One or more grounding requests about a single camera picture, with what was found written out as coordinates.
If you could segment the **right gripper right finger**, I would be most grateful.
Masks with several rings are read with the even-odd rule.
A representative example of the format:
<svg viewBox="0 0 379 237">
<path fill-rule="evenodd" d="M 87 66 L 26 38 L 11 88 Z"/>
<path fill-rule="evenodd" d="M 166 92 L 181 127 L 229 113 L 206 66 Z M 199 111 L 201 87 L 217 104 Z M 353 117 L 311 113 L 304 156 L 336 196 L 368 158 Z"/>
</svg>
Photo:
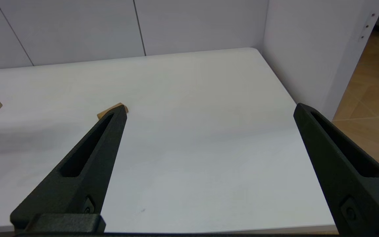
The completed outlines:
<svg viewBox="0 0 379 237">
<path fill-rule="evenodd" d="M 379 163 L 316 109 L 293 117 L 339 234 L 379 236 Z"/>
</svg>

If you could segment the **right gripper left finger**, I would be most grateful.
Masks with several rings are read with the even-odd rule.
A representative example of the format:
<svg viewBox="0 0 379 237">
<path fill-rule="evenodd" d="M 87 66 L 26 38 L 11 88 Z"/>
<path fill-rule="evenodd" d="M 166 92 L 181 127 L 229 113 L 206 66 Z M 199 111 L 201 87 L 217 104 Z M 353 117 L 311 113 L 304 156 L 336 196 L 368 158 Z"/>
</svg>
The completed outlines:
<svg viewBox="0 0 379 237">
<path fill-rule="evenodd" d="M 127 109 L 109 110 L 11 213 L 15 229 L 37 214 L 99 214 L 103 207 Z"/>
</svg>

